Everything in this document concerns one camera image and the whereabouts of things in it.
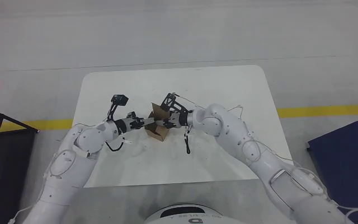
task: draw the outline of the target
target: tabletop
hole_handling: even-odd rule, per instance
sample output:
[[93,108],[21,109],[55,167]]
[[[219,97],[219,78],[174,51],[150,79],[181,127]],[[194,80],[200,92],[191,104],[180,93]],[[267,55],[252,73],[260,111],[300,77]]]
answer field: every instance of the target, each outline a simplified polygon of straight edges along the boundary
[[[169,92],[203,107],[214,102],[228,110],[241,105],[242,119],[257,139],[280,156],[291,158],[265,74],[258,66],[90,73],[83,79],[73,124],[102,122],[114,94],[129,98],[126,106],[117,108],[115,119],[131,111],[146,118],[152,111],[151,103],[160,105]],[[183,99],[178,102],[188,109],[195,108]],[[240,112],[239,108],[231,111],[236,116]],[[184,131],[171,129],[164,142],[149,137],[144,129],[125,133],[132,144],[124,144],[118,152],[105,146],[84,187],[257,179],[246,165],[221,149],[214,137],[203,132],[192,130],[188,155]],[[121,138],[111,145],[120,143]]]

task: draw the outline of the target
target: wire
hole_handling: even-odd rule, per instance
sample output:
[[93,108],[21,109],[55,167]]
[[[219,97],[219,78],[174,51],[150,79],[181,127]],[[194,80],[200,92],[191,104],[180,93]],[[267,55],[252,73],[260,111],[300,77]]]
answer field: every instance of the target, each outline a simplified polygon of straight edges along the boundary
[[[238,106],[236,106],[236,107],[234,107],[234,108],[231,108],[231,109],[228,110],[228,111],[231,111],[231,110],[233,110],[233,109],[235,109],[235,108],[241,108],[240,120],[242,120],[242,113],[243,113],[243,107],[242,107],[242,106],[238,105]],[[243,122],[243,123],[244,123],[244,126],[245,126],[245,129],[246,129],[247,133],[249,133],[249,130],[248,130],[248,128],[247,128],[246,123],[245,123],[245,122]],[[250,136],[250,140],[244,142],[244,144],[242,145],[242,147],[243,147],[247,142],[256,142],[257,148],[258,148],[258,151],[259,151],[259,156],[258,156],[255,160],[252,161],[252,160],[249,159],[251,162],[256,162],[256,161],[257,161],[258,159],[260,159],[260,157],[261,157],[262,151],[261,151],[260,147],[258,146],[258,143],[259,143],[259,144],[265,146],[268,150],[270,150],[270,152],[271,152],[272,154],[274,154],[274,155],[277,156],[278,158],[281,158],[281,159],[283,159],[283,160],[288,160],[288,161],[293,162],[293,164],[296,164],[296,165],[295,165],[295,168],[292,170],[290,176],[291,176],[291,181],[292,181],[299,189],[308,192],[306,189],[304,189],[301,185],[299,185],[299,184],[293,179],[293,172],[294,172],[295,170],[301,170],[301,171],[304,171],[304,172],[308,172],[309,174],[312,174],[312,175],[314,176],[314,178],[316,179],[316,181],[318,182],[318,184],[320,185],[320,187],[323,189],[323,194],[327,197],[327,200],[328,200],[328,201],[332,201],[332,199],[331,199],[331,198],[329,197],[329,195],[328,195],[327,187],[322,183],[322,181],[320,180],[320,178],[319,178],[312,170],[303,168],[298,162],[296,162],[296,161],[294,161],[294,160],[292,160],[292,159],[284,158],[284,157],[278,155],[277,152],[275,152],[273,149],[271,149],[268,145],[266,145],[266,144],[264,144],[263,142],[260,142],[260,141],[258,141],[258,140],[255,140],[253,136]],[[348,224],[348,216],[351,215],[352,213],[358,211],[358,208],[344,207],[344,206],[339,205],[338,203],[337,203],[337,206],[340,207],[340,208],[344,208],[344,209],[350,210],[350,211],[347,212],[346,215],[345,215],[345,224]]]
[[242,113],[244,112],[244,107],[242,107],[240,104],[235,106],[234,108],[231,108],[229,111],[232,111],[233,109],[236,109],[236,108],[240,108],[241,109],[241,112],[240,112],[240,120],[242,120]]
[[124,138],[124,136],[122,136],[122,143],[121,143],[121,145],[116,149],[116,150],[114,150],[110,145],[109,145],[109,143],[108,142],[106,142],[106,145],[108,146],[108,148],[112,151],[112,152],[117,152],[117,151],[119,151],[121,148],[122,148],[122,146],[123,146],[123,144],[124,144],[124,141],[125,141],[125,138]]
[[[62,153],[64,153],[64,152],[70,152],[70,151],[72,151],[72,150],[62,150],[60,153],[58,153],[58,154],[55,156],[55,159],[54,159],[53,161],[57,160],[57,158],[58,158]],[[52,166],[51,166],[51,167],[50,167],[50,175],[51,175],[51,176],[56,176],[56,177],[57,177],[57,176],[61,176],[62,174],[64,174],[65,172],[67,172],[67,171],[71,168],[71,166],[74,164],[76,158],[77,158],[77,153],[74,154],[74,159],[73,159],[71,165],[69,165],[68,168],[67,168],[65,171],[63,171],[62,173],[60,173],[60,174],[54,175],[54,174],[52,173]]]
[[205,109],[204,107],[202,107],[202,106],[199,106],[198,104],[196,104],[196,103],[194,103],[193,101],[191,101],[191,100],[188,100],[187,98],[185,98],[185,97],[182,97],[182,96],[179,96],[178,94],[175,94],[177,97],[180,97],[180,98],[182,98],[182,99],[184,99],[184,100],[186,100],[186,101],[189,101],[189,102],[191,102],[192,104],[194,104],[195,106],[197,106],[197,107],[200,107],[200,108],[202,108],[202,109]]
[[348,224],[348,216],[350,216],[352,213],[358,212],[358,208],[352,209],[345,215],[345,224]]
[[15,220],[16,220],[18,214],[20,214],[20,212],[23,212],[23,211],[26,211],[26,210],[32,208],[33,206],[35,206],[35,204],[36,204],[37,202],[39,202],[41,196],[43,195],[44,189],[45,189],[45,184],[46,184],[46,178],[47,178],[48,171],[50,170],[50,167],[51,167],[51,165],[53,164],[54,160],[55,160],[55,154],[54,154],[54,156],[51,158],[50,164],[47,166],[47,168],[46,168],[46,170],[45,170],[45,172],[44,172],[44,174],[43,174],[43,182],[42,182],[42,185],[41,185],[41,190],[40,190],[39,196],[37,196],[36,201],[35,201],[32,205],[30,205],[30,206],[28,206],[28,207],[26,207],[26,208],[23,208],[23,209],[17,211],[16,214],[15,214],[15,216],[14,216],[12,219],[9,220],[8,224],[14,224],[14,223],[15,223]]

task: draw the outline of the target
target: floor tape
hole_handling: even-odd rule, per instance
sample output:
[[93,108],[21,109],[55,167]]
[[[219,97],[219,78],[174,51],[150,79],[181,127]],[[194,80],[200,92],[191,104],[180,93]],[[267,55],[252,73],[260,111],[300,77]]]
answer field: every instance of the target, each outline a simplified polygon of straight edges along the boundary
[[[277,108],[279,118],[300,118],[311,116],[338,116],[338,115],[358,115],[358,105],[346,106],[314,106],[307,108]],[[25,124],[39,130],[61,130],[72,127],[72,119],[63,120],[32,120]],[[3,122],[0,132],[21,129],[17,124]]]

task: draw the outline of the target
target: brown cardboard box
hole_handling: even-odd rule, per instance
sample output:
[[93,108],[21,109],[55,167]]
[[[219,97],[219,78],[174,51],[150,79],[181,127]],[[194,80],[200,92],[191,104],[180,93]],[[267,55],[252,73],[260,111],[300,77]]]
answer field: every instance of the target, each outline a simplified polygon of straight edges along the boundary
[[[152,108],[153,111],[150,113],[149,118],[164,119],[170,117],[170,112],[162,110],[159,105],[152,103]],[[156,123],[148,124],[144,126],[144,129],[149,136],[161,142],[166,139],[166,136],[169,132],[169,129],[166,127],[158,126]]]

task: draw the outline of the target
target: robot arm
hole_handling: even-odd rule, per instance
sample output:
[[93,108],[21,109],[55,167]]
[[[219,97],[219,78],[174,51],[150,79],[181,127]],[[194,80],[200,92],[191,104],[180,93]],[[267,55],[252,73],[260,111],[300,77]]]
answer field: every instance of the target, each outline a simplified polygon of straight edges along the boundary
[[[163,109],[173,108],[175,94],[169,95],[173,99],[170,102],[164,100]],[[298,224],[345,223],[345,215],[327,199],[314,177],[283,162],[268,147],[256,141],[254,132],[250,132],[240,118],[219,104],[186,111],[180,113],[181,119],[177,119],[178,114],[172,112],[162,125],[176,128],[189,126],[214,136],[219,146],[258,176],[269,199],[284,215]]]
[[112,117],[109,113],[106,122],[94,127],[75,125],[66,134],[45,173],[40,198],[23,224],[60,224],[71,200],[90,178],[104,144],[154,122],[153,118],[138,118],[134,112],[124,119]]

